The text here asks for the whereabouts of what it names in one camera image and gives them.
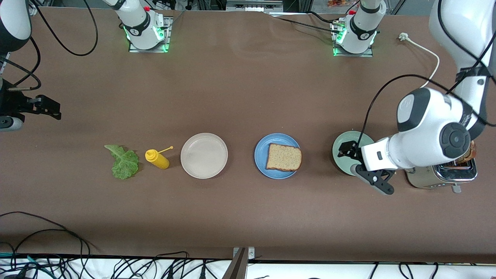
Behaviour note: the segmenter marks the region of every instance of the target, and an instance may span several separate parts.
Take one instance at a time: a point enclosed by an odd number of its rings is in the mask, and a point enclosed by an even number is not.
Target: white cable
[[[435,66],[435,68],[434,68],[433,73],[431,74],[431,76],[429,76],[429,79],[432,79],[432,77],[434,76],[435,72],[437,71],[437,68],[439,67],[439,56],[437,56],[437,54],[435,54],[434,52],[432,52],[432,51],[430,51],[430,50],[426,49],[425,47],[423,47],[423,46],[421,46],[421,45],[417,44],[416,42],[414,42],[414,41],[410,40],[410,38],[408,38],[408,34],[407,34],[407,33],[401,33],[401,34],[399,35],[398,39],[399,39],[400,41],[408,41],[408,42],[412,43],[413,45],[415,45],[415,46],[417,46],[417,47],[419,47],[419,48],[421,48],[421,49],[423,49],[423,50],[427,51],[428,53],[430,53],[430,54],[432,54],[432,55],[434,55],[434,56],[436,57],[436,59],[437,59],[437,64],[436,64],[436,66]],[[426,81],[426,83],[424,83],[424,85],[420,86],[420,88],[422,88],[422,87],[426,86],[428,83],[429,83],[429,81]]]

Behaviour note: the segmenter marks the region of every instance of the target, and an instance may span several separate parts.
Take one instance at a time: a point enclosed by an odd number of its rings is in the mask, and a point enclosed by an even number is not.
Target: yellow squeeze bottle
[[[161,169],[166,169],[170,165],[169,160],[160,153],[167,151],[169,149],[173,149],[173,148],[174,147],[171,146],[168,149],[164,149],[160,152],[157,152],[157,150],[155,150],[155,149],[150,149],[150,150],[145,152],[145,158],[148,162],[154,164],[156,167],[161,168]]]

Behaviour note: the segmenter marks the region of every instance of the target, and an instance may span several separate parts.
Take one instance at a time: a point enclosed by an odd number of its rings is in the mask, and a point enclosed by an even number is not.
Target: brown tabletop
[[[94,30],[85,9],[44,13],[70,49],[91,48]],[[262,259],[496,260],[495,129],[477,139],[479,176],[460,195],[416,189],[398,171],[394,195],[382,196],[329,159],[334,139],[361,128],[386,81],[433,70],[434,57],[396,40],[400,32],[438,53],[435,79],[453,84],[456,68],[430,35],[428,18],[386,16],[374,57],[358,59],[334,57],[324,31],[260,12],[187,11],[174,25],[169,53],[130,54],[115,12],[94,13],[100,40],[87,57],[64,51],[40,17],[33,18],[43,86],[26,94],[60,102],[62,120],[26,115],[22,130],[0,134],[0,212],[23,210],[60,222],[94,243],[95,254],[186,250],[228,258],[234,246],[254,246]],[[311,16],[290,18],[325,27]],[[11,59],[30,69],[36,56],[28,43]],[[10,81],[21,76],[10,66],[4,74]],[[367,134],[378,140],[395,133],[398,101],[423,82],[391,84],[372,109]],[[225,141],[229,161],[215,178],[199,180],[185,173],[179,154],[189,137],[205,132]],[[289,179],[269,179],[255,166],[255,145],[270,133],[286,133],[301,146],[302,167]],[[140,171],[125,181],[114,178],[105,144],[135,150]],[[147,149],[170,145],[172,168],[145,161]],[[0,239],[15,242],[48,227],[8,216],[0,219]],[[19,252],[79,253],[78,246],[47,233]]]

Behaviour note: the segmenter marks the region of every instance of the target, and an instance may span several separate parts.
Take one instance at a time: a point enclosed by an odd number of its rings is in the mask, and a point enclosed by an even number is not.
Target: slice of bread
[[[297,171],[302,164],[302,151],[294,146],[271,143],[266,169]]]

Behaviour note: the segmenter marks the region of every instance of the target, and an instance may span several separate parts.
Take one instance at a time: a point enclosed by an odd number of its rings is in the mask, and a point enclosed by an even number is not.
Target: plate
[[[219,174],[227,163],[227,146],[218,136],[201,133],[190,137],[181,150],[181,165],[192,177],[207,179]]]
[[[360,162],[350,157],[338,157],[339,146],[341,146],[343,142],[347,142],[351,140],[358,141],[359,136],[360,136],[360,132],[358,131],[347,131],[340,134],[334,141],[334,144],[332,145],[332,157],[334,157],[334,162],[336,162],[336,165],[338,165],[338,167],[342,171],[353,176],[355,175],[351,173],[350,168],[354,164],[360,164]],[[373,143],[373,140],[369,136],[364,134],[362,136],[362,139],[360,140],[360,147],[371,143]]]
[[[294,140],[294,138],[286,134],[275,133],[264,136],[255,147],[256,167],[265,176],[273,179],[285,179],[295,174],[296,171],[280,171],[280,170],[265,169],[267,167],[267,159],[269,158],[269,145],[271,143],[289,145],[300,148],[296,140]]]

